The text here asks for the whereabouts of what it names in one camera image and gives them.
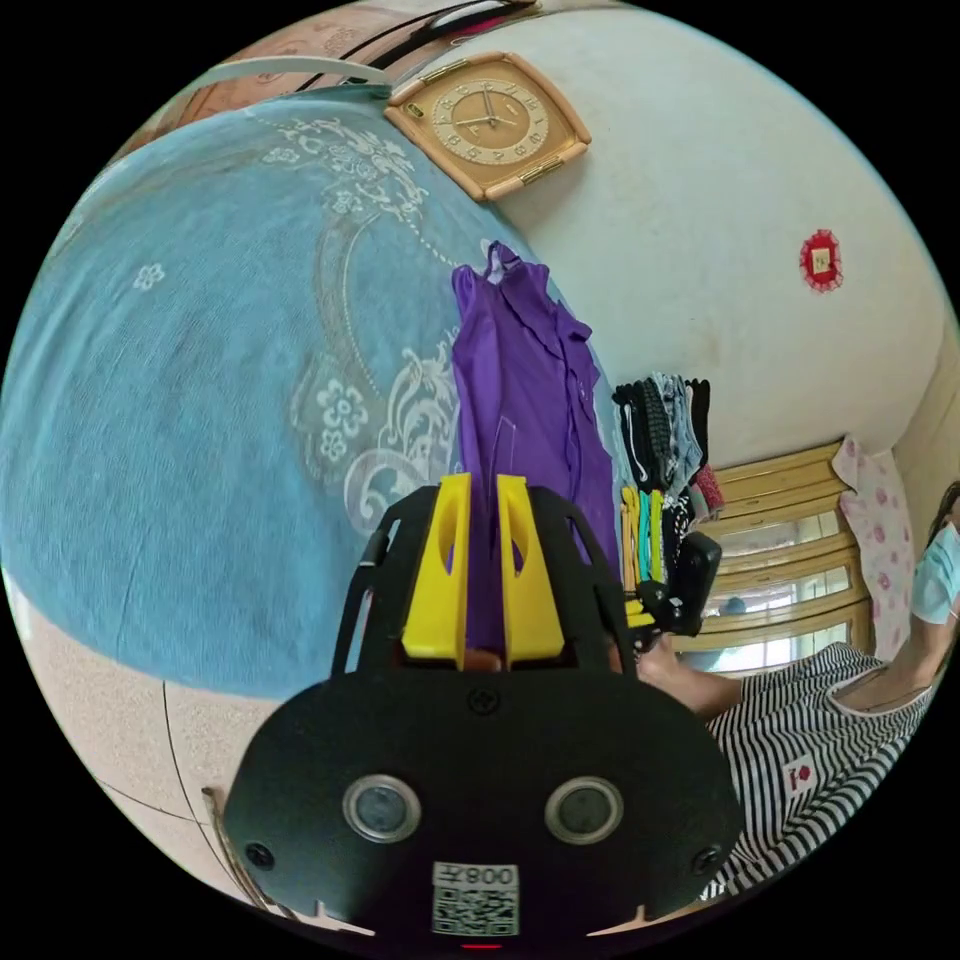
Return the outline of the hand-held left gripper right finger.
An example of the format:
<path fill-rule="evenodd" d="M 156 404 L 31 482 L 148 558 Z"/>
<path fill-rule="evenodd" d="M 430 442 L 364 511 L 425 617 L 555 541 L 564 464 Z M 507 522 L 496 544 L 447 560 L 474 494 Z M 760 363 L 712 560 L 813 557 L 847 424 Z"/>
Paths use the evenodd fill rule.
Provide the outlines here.
<path fill-rule="evenodd" d="M 505 659 L 509 670 L 562 653 L 554 603 L 526 480 L 497 477 Z"/>

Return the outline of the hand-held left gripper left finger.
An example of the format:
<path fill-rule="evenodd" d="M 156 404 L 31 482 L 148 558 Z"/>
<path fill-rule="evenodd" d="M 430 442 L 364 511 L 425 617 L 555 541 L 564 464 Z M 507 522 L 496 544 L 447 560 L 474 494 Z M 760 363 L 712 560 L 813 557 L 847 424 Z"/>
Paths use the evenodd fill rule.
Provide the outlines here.
<path fill-rule="evenodd" d="M 402 635 L 408 658 L 465 669 L 472 481 L 443 478 L 433 502 Z"/>

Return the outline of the person's right hand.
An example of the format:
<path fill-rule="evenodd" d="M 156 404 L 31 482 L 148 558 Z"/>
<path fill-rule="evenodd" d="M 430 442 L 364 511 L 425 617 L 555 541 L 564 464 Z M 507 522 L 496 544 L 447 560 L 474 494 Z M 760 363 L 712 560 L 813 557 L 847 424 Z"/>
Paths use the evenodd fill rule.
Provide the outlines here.
<path fill-rule="evenodd" d="M 698 712 L 700 674 L 678 659 L 673 639 L 671 633 L 660 633 L 649 650 L 635 656 L 637 676 L 691 711 Z"/>

